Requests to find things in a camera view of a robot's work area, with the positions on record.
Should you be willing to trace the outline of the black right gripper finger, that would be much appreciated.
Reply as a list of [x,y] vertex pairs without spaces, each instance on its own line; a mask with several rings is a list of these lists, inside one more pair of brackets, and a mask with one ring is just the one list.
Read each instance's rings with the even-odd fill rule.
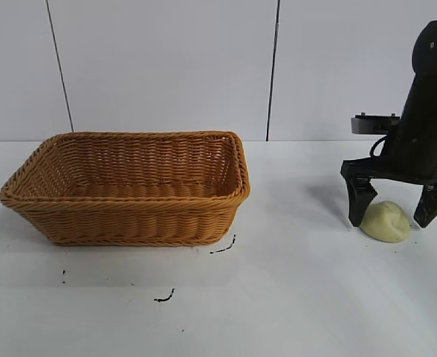
[[437,184],[424,185],[414,220],[421,228],[426,228],[437,217]]
[[346,180],[349,197],[349,221],[353,227],[359,227],[364,214],[378,192],[369,178],[352,178]]

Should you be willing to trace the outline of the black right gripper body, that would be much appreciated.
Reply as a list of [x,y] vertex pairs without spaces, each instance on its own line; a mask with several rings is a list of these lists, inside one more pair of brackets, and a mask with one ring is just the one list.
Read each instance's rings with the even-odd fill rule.
[[345,160],[341,175],[437,184],[437,75],[415,76],[401,116],[367,115],[351,119],[352,133],[382,135],[379,155]]

